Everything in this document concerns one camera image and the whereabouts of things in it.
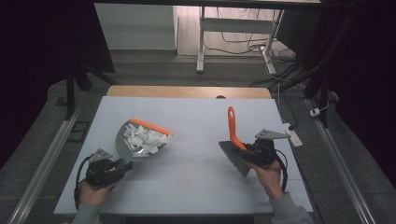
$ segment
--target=white paper scraps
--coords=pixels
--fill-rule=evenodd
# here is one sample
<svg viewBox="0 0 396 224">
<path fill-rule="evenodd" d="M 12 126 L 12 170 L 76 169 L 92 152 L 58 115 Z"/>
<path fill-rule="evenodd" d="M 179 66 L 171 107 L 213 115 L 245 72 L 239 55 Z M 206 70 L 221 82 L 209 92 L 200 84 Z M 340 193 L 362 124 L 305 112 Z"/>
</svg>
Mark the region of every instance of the white paper scraps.
<svg viewBox="0 0 396 224">
<path fill-rule="evenodd" d="M 167 144 L 172 135 L 159 133 L 139 125 L 135 128 L 129 124 L 125 126 L 125 145 L 131 150 L 133 157 L 149 157 L 158 152 L 159 147 Z"/>
</svg>

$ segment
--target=wooden table edge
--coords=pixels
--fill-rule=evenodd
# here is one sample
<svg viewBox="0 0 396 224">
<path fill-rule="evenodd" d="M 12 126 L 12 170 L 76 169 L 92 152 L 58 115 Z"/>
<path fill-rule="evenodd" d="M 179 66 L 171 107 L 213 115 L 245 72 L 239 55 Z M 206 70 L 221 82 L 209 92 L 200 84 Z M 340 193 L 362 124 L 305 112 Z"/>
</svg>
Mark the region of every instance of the wooden table edge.
<svg viewBox="0 0 396 224">
<path fill-rule="evenodd" d="M 221 98 L 272 99 L 265 88 L 247 87 L 185 87 L 185 86 L 111 86 L 106 96 L 165 97 L 165 98 Z"/>
</svg>

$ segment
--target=wrist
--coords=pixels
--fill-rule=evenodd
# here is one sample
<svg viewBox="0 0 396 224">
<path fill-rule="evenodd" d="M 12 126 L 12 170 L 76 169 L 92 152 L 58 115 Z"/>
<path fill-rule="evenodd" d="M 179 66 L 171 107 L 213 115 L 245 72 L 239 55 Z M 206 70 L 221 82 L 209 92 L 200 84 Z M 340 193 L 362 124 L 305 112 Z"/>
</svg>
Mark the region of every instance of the wrist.
<svg viewBox="0 0 396 224">
<path fill-rule="evenodd" d="M 277 199 L 283 197 L 285 193 L 279 185 L 267 186 L 265 192 L 270 197 L 270 199 Z"/>
</svg>

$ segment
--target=orange handle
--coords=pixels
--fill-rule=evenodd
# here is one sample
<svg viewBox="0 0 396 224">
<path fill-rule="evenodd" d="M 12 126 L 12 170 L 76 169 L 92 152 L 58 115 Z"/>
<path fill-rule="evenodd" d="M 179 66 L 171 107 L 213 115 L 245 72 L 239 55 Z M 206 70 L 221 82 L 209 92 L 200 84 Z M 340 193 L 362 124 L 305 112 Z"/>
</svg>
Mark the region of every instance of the orange handle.
<svg viewBox="0 0 396 224">
<path fill-rule="evenodd" d="M 228 128 L 230 129 L 230 140 L 234 146 L 239 147 L 243 150 L 247 150 L 244 144 L 236 136 L 236 124 L 235 124 L 235 112 L 233 107 L 228 107 Z"/>
</svg>

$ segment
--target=black curtain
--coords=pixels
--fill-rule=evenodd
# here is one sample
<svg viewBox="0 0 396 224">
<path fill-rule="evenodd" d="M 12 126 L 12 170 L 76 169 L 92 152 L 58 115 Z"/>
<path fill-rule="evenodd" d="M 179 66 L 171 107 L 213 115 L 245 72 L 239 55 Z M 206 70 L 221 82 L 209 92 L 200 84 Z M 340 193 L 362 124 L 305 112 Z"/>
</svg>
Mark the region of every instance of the black curtain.
<svg viewBox="0 0 396 224">
<path fill-rule="evenodd" d="M 395 24 L 393 1 L 366 1 L 333 57 L 330 76 L 331 89 L 339 95 L 336 109 L 341 119 L 367 147 L 393 186 Z"/>
<path fill-rule="evenodd" d="M 114 67 L 90 1 L 3 0 L 0 33 L 3 166 L 68 68 L 114 73 Z"/>
</svg>

